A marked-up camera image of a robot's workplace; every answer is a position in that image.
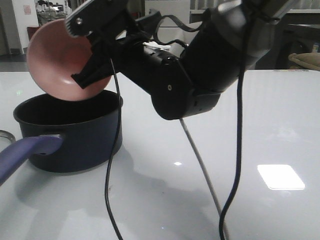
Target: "pink bowl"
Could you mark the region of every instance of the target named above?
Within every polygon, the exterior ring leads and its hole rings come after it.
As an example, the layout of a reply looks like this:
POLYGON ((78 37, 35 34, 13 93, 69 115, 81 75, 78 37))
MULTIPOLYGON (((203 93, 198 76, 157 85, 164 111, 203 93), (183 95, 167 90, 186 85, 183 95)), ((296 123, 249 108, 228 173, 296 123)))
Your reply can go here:
POLYGON ((51 21, 33 35, 26 62, 35 83, 49 95, 67 101, 80 101, 99 94, 110 76, 82 89, 71 77, 79 73, 90 56, 87 38, 68 35, 64 20, 51 21))

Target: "pot handle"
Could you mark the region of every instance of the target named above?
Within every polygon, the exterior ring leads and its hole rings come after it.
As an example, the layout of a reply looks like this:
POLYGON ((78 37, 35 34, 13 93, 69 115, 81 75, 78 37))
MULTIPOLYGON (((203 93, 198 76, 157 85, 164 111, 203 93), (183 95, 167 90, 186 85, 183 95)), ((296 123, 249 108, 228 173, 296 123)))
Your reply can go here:
POLYGON ((50 155, 62 145, 60 135, 30 136, 16 141, 0 152, 0 186, 32 154, 50 155))

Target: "wall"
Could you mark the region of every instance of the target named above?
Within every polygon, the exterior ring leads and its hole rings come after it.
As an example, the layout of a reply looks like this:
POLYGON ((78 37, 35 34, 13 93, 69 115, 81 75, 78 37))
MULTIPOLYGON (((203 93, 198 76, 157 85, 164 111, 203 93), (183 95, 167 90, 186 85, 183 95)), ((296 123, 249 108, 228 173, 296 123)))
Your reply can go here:
MULTIPOLYGON (((190 21, 190 0, 145 0, 145 15, 150 9, 159 10, 162 15, 174 15, 184 24, 190 21)), ((164 19, 161 27, 176 27, 177 25, 170 19, 164 19)))
POLYGON ((34 0, 12 0, 12 5, 14 9, 14 15, 15 15, 21 47, 22 49, 25 49, 28 47, 28 44, 29 44, 27 27, 39 26, 35 1, 34 0), (30 5, 31 7, 30 15, 25 15, 24 5, 30 5))
POLYGON ((12 0, 0 0, 0 8, 8 47, 12 53, 21 52, 21 44, 12 0))
POLYGON ((319 9, 320 0, 300 0, 292 9, 319 9))

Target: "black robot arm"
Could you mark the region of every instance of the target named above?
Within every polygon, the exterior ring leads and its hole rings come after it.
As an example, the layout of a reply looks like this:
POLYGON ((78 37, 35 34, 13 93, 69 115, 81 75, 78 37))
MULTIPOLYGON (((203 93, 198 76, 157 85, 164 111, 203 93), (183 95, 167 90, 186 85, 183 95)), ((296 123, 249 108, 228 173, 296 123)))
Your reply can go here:
POLYGON ((271 48, 275 25, 297 0, 233 0, 202 14, 199 32, 181 56, 144 46, 155 34, 158 11, 133 20, 127 0, 89 0, 69 15, 70 35, 86 36, 92 57, 72 77, 85 88, 117 72, 136 83, 152 99, 157 113, 173 120, 207 112, 237 78, 242 65, 245 29, 251 27, 246 68, 271 48), (118 36, 126 32, 125 37, 118 36))

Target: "white tabletop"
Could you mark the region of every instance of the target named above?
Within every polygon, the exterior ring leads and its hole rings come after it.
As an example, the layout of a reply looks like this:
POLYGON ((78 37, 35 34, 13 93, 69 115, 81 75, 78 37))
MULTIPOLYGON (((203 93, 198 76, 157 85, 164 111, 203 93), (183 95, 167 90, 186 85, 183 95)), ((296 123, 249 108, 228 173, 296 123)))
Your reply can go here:
MULTIPOLYGON (((219 239, 218 213, 179 121, 160 118, 150 96, 118 78, 123 146, 111 169, 110 203, 123 239, 219 239)), ((28 72, 0 73, 0 129, 20 139, 12 112, 41 93, 28 72)), ((226 216, 232 240, 320 237, 319 93, 317 71, 246 73, 242 176, 226 216), (289 165, 305 187, 270 189, 258 165, 289 165)), ((224 204, 235 173, 236 84, 212 111, 185 122, 224 204)), ((104 202, 106 165, 58 174, 24 163, 0 187, 0 239, 116 240, 104 202)))

